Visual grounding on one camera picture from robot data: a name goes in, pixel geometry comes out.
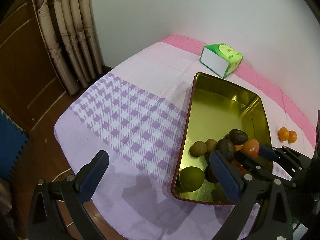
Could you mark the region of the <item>dark avocado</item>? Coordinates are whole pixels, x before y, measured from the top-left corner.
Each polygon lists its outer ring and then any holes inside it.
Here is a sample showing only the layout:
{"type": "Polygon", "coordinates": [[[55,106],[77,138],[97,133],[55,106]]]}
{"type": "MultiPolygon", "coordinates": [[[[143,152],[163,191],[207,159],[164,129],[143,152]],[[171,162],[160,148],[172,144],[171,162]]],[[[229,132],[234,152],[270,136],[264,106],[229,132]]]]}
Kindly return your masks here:
{"type": "Polygon", "coordinates": [[[219,150],[229,162],[233,161],[236,148],[229,139],[226,139],[226,138],[220,139],[217,142],[215,149],[219,150]]]}
{"type": "Polygon", "coordinates": [[[207,167],[204,170],[204,177],[205,180],[207,180],[210,183],[216,184],[218,183],[218,179],[216,178],[214,172],[212,171],[210,165],[207,165],[207,167]]]}
{"type": "Polygon", "coordinates": [[[246,141],[249,140],[248,135],[239,129],[232,129],[228,133],[228,139],[234,144],[234,145],[243,145],[246,141]]]}

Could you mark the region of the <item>large orange mandarin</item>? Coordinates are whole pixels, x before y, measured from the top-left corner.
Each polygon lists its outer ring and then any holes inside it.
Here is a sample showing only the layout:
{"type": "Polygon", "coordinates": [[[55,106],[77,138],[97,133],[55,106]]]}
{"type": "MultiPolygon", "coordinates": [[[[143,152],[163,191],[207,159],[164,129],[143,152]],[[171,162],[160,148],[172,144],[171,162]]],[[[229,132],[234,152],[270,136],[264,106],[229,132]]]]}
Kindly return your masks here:
{"type": "Polygon", "coordinates": [[[242,149],[242,145],[235,145],[235,149],[236,149],[236,151],[241,150],[242,149]]]}

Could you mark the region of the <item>blue foam mat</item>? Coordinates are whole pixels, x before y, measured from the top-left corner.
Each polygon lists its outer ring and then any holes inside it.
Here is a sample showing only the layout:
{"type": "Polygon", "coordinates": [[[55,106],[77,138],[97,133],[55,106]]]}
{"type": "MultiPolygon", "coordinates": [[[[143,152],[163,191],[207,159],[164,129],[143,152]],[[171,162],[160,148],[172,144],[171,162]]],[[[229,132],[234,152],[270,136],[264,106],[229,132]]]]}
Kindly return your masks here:
{"type": "Polygon", "coordinates": [[[18,156],[28,140],[27,135],[1,109],[0,116],[0,165],[1,178],[8,178],[13,170],[18,156]]]}

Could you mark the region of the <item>brown wooden door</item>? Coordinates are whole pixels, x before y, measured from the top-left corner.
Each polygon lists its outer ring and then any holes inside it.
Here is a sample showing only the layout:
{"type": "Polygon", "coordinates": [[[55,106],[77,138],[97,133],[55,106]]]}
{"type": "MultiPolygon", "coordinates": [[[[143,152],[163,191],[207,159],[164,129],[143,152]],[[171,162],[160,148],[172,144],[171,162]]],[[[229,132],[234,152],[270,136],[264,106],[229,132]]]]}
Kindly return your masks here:
{"type": "Polygon", "coordinates": [[[32,1],[16,0],[1,23],[1,108],[28,137],[9,175],[19,237],[26,236],[37,181],[69,168],[53,128],[72,101],[53,69],[32,1]]]}

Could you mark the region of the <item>small orange mandarin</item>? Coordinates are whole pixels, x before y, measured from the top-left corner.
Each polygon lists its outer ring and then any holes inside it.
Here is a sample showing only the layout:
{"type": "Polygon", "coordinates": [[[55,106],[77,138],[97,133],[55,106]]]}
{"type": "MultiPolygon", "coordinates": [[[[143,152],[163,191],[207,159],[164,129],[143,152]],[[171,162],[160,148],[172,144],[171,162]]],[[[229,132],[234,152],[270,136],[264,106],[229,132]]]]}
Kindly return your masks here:
{"type": "Polygon", "coordinates": [[[288,142],[290,144],[294,144],[297,141],[298,135],[295,131],[291,130],[289,131],[289,137],[288,137],[288,142]]]}

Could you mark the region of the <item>green tissue pack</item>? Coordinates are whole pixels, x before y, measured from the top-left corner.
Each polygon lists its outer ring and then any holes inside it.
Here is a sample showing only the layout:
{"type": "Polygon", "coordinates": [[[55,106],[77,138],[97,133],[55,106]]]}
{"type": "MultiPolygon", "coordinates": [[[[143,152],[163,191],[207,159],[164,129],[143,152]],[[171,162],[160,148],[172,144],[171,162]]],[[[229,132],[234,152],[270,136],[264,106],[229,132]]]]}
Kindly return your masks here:
{"type": "Polygon", "coordinates": [[[221,78],[237,70],[243,60],[242,53],[227,44],[211,44],[203,47],[200,62],[221,78]]]}

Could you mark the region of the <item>dark avocado front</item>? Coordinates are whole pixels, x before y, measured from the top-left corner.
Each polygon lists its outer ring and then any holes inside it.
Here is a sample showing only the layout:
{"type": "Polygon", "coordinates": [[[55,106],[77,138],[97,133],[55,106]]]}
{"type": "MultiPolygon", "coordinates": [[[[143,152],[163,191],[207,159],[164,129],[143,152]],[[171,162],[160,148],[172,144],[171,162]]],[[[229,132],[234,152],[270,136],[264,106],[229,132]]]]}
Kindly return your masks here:
{"type": "Polygon", "coordinates": [[[232,129],[228,133],[228,139],[234,144],[234,145],[243,145],[246,141],[249,140],[248,135],[239,129],[232,129]]]}

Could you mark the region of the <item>large red tomato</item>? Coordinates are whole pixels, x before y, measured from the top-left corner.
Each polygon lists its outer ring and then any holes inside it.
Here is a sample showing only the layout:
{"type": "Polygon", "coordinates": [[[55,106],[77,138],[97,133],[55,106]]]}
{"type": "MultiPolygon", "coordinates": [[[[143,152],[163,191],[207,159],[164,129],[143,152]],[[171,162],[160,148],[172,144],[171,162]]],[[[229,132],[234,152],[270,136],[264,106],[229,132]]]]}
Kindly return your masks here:
{"type": "Polygon", "coordinates": [[[235,159],[231,162],[232,165],[234,165],[237,170],[241,173],[241,174],[247,174],[248,172],[244,169],[244,167],[235,159]]]}

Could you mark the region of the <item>pink purple checked tablecloth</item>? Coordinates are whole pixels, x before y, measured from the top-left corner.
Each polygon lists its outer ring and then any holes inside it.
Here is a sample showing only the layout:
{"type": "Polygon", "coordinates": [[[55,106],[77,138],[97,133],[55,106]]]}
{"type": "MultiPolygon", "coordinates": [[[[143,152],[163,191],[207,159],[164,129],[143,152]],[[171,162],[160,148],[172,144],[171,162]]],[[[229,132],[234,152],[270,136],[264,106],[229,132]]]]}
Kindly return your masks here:
{"type": "Polygon", "coordinates": [[[54,133],[78,172],[99,150],[110,164],[92,200],[127,239],[211,239],[232,211],[176,199],[172,173],[203,43],[171,35],[95,82],[60,116],[54,133]]]}

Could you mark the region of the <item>beige patterned curtain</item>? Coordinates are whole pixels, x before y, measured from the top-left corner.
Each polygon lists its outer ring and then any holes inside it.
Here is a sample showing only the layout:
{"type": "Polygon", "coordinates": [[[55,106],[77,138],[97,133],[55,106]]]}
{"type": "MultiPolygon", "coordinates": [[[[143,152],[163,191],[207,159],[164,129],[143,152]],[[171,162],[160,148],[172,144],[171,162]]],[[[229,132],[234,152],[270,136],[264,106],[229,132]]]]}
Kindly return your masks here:
{"type": "Polygon", "coordinates": [[[33,0],[41,35],[66,92],[103,73],[89,0],[33,0]]]}

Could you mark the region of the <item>small red tomato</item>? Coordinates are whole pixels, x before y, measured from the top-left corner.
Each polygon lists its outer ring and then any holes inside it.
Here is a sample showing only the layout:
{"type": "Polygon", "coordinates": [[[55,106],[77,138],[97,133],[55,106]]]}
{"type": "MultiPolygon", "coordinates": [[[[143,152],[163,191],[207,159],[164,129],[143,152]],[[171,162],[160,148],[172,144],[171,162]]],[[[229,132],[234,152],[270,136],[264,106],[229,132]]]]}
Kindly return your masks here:
{"type": "Polygon", "coordinates": [[[258,156],[259,150],[260,150],[260,144],[256,139],[251,139],[246,141],[241,148],[241,151],[244,154],[252,158],[256,158],[258,156]]]}

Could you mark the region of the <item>gold toffee tin box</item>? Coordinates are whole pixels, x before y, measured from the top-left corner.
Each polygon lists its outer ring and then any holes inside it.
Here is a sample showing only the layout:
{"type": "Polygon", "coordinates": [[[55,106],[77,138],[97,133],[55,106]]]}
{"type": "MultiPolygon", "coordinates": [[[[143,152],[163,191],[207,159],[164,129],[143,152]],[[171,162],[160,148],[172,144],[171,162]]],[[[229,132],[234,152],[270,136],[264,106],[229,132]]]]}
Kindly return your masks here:
{"type": "Polygon", "coordinates": [[[219,183],[205,180],[193,192],[180,186],[180,171],[186,167],[205,170],[204,156],[193,157],[189,150],[197,141],[219,141],[231,130],[240,129],[260,146],[271,147],[271,135],[262,100],[239,85],[198,72],[193,79],[181,149],[171,184],[171,194],[179,200],[208,205],[231,205],[219,183]]]}

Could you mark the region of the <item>brown kiwi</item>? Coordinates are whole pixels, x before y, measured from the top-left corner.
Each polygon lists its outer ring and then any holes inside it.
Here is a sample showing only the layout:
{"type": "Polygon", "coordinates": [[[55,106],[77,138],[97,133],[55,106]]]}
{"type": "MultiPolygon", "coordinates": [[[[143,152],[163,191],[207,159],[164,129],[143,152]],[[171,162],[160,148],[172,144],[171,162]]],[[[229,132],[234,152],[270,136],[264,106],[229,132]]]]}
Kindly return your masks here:
{"type": "Polygon", "coordinates": [[[190,153],[195,157],[203,156],[207,153],[207,145],[202,141],[196,141],[191,146],[190,153]]]}
{"type": "Polygon", "coordinates": [[[207,147],[207,152],[208,153],[212,153],[215,148],[216,148],[216,145],[217,145],[217,141],[214,140],[214,139],[208,139],[206,142],[205,142],[205,145],[207,147]]]}

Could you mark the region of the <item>green lime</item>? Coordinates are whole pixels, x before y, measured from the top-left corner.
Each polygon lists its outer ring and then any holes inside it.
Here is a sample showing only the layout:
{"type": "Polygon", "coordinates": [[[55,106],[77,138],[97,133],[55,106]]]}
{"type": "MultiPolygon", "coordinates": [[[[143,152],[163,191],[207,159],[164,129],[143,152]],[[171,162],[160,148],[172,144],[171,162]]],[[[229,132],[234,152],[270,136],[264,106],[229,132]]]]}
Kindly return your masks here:
{"type": "Polygon", "coordinates": [[[204,179],[204,172],[194,166],[186,167],[179,173],[181,188],[187,192],[198,190],[202,186],[204,179]]]}

